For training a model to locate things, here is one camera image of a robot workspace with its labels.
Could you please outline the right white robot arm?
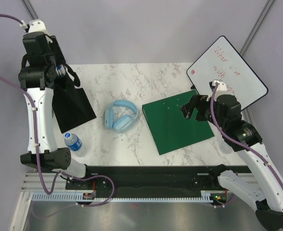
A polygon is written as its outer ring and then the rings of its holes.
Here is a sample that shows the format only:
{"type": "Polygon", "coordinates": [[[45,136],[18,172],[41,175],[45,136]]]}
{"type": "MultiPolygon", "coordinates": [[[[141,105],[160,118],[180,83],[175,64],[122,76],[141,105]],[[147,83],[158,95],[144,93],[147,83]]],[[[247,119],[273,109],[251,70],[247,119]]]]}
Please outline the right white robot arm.
{"type": "Polygon", "coordinates": [[[246,163],[260,188],[251,186],[223,164],[210,170],[209,186],[215,190],[222,187],[239,197],[253,209],[266,230],[283,230],[283,179],[255,127],[242,119],[241,104],[235,96],[223,94],[213,100],[194,94],[180,110],[185,119],[197,110],[197,121],[215,125],[224,142],[246,163]]]}

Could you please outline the right aluminium corner post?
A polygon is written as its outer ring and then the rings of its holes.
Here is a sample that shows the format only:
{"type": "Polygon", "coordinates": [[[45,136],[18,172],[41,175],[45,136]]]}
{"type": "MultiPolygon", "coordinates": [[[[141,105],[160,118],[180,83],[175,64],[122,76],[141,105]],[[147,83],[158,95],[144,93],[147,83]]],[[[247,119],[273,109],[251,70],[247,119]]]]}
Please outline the right aluminium corner post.
{"type": "Polygon", "coordinates": [[[244,56],[277,0],[267,0],[239,53],[244,56]]]}

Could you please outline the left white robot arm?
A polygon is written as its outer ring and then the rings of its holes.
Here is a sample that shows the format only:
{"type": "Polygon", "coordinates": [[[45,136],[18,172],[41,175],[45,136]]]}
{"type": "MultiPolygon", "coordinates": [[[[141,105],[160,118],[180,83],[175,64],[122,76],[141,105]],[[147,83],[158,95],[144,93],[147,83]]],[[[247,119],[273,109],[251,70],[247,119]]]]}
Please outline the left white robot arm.
{"type": "Polygon", "coordinates": [[[89,189],[93,177],[86,166],[74,160],[69,148],[57,146],[52,118],[65,133],[96,115],[80,86],[80,80],[65,58],[55,36],[31,32],[23,36],[26,54],[18,75],[28,110],[29,143],[20,156],[23,165],[44,171],[62,171],[77,177],[82,189],[89,189]]]}

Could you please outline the aluminium corner post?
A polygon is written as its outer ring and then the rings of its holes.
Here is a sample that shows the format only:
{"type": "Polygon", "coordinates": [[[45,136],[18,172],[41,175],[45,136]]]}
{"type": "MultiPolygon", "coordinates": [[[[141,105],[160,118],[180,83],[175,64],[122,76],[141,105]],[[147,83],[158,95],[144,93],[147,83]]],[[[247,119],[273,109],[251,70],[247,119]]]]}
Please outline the aluminium corner post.
{"type": "Polygon", "coordinates": [[[40,16],[36,12],[31,0],[20,0],[21,4],[23,5],[27,15],[29,16],[30,20],[37,20],[40,19],[40,16]]]}
{"type": "Polygon", "coordinates": [[[239,53],[244,56],[277,0],[267,0],[239,53]]]}

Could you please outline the green binder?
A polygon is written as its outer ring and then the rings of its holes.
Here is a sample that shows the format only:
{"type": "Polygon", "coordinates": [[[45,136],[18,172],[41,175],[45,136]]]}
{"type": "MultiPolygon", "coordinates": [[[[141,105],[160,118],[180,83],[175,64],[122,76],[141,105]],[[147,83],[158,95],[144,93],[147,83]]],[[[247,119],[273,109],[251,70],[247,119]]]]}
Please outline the green binder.
{"type": "Polygon", "coordinates": [[[180,107],[189,102],[195,90],[144,104],[142,111],[160,155],[214,137],[208,122],[185,119],[180,107]]]}

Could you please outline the plastic water bottle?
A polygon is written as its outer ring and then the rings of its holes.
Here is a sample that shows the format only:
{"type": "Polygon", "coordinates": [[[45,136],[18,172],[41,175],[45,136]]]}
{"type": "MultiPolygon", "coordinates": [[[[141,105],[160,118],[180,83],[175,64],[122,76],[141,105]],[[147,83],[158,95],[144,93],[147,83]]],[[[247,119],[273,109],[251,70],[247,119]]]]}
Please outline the plastic water bottle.
{"type": "Polygon", "coordinates": [[[231,154],[233,153],[233,149],[225,142],[222,137],[218,137],[218,145],[222,153],[231,154]]]}
{"type": "Polygon", "coordinates": [[[64,143],[77,157],[84,157],[87,154],[87,148],[85,144],[74,133],[65,133],[64,143]]]}

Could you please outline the left aluminium corner post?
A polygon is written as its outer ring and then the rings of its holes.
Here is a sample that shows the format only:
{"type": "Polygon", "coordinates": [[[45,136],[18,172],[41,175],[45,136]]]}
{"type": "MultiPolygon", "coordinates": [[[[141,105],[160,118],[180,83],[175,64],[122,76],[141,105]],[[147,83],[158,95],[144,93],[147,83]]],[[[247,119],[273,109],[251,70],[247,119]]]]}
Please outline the left aluminium corner post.
{"type": "Polygon", "coordinates": [[[20,0],[21,4],[23,5],[27,15],[29,16],[30,20],[37,20],[40,19],[40,16],[36,12],[31,0],[20,0]]]}

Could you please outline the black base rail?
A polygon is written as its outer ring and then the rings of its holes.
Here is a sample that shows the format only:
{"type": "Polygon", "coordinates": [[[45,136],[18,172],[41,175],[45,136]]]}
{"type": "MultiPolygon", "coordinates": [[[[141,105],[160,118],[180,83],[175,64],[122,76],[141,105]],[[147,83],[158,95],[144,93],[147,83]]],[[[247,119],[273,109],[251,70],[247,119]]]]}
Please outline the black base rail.
{"type": "Polygon", "coordinates": [[[67,190],[95,190],[105,197],[110,195],[135,196],[193,196],[201,191],[222,191],[217,179],[219,170],[249,174],[245,166],[91,166],[87,177],[101,177],[89,181],[67,182],[67,190]]]}

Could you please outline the energy drink can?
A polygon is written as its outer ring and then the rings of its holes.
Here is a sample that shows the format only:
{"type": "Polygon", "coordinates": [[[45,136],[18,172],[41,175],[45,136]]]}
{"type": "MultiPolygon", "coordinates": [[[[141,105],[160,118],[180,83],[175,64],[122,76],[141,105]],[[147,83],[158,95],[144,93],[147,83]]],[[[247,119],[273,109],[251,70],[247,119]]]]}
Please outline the energy drink can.
{"type": "Polygon", "coordinates": [[[64,65],[62,65],[62,64],[58,65],[56,67],[56,72],[58,74],[58,78],[64,77],[66,75],[66,69],[65,69],[64,65]]]}

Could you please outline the black canvas bag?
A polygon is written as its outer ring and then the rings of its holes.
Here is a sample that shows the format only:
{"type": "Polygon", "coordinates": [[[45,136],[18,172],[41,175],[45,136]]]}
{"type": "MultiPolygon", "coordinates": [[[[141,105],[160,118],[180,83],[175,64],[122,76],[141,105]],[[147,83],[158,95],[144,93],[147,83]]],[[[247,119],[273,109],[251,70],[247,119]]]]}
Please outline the black canvas bag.
{"type": "Polygon", "coordinates": [[[54,81],[52,100],[52,109],[62,133],[96,118],[84,89],[80,87],[77,73],[68,64],[64,67],[66,75],[54,81]]]}

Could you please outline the white whiteboard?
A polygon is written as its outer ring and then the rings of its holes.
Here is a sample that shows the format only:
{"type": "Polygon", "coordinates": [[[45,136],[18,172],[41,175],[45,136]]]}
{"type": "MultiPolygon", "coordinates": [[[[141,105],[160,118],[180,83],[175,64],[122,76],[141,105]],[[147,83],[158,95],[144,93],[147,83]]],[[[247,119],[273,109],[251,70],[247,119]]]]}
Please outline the white whiteboard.
{"type": "Polygon", "coordinates": [[[210,82],[222,80],[227,93],[234,95],[246,109],[269,92],[255,71],[225,36],[217,38],[187,69],[187,76],[196,91],[210,95],[210,82]]]}

